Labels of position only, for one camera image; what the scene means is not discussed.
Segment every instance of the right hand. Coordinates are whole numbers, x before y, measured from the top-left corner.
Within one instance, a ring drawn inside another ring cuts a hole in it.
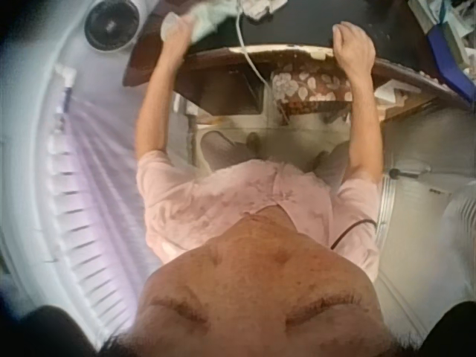
[[[351,83],[368,80],[375,62],[375,47],[359,26],[341,22],[332,28],[334,56]]]

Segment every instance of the hand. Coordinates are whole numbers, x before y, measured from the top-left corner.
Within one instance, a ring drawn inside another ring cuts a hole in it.
[[[193,31],[193,17],[181,17],[164,41],[159,63],[175,72],[181,66],[184,55],[190,46]]]
[[[341,22],[332,28],[334,56],[351,83],[370,79],[375,62],[375,47],[360,27]]]

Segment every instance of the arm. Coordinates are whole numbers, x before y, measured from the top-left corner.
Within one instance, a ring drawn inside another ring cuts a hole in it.
[[[349,78],[353,94],[349,164],[344,181],[364,173],[375,183],[382,179],[383,144],[370,72],[375,61],[372,40],[359,27],[335,25],[334,55]]]
[[[136,124],[135,154],[138,160],[150,151],[165,152],[167,148],[173,86],[176,72],[190,44],[192,26],[189,19],[182,19],[164,42]]]

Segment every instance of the black cable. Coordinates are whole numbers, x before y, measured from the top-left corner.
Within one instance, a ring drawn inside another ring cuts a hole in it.
[[[351,225],[348,229],[346,229],[343,232],[343,234],[341,234],[339,236],[339,238],[337,238],[337,240],[334,242],[334,244],[332,244],[332,246],[330,247],[331,251],[333,251],[335,249],[337,244],[339,244],[341,242],[342,238],[344,238],[347,235],[347,233],[349,233],[352,229],[354,229],[358,225],[361,225],[362,223],[371,223],[375,227],[375,229],[377,229],[377,224],[373,219],[361,219],[360,221],[357,221],[356,223]]]

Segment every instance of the fan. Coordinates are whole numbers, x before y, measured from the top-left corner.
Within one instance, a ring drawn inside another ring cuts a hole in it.
[[[84,24],[88,43],[98,51],[119,51],[135,41],[146,18],[141,0],[99,0]]]

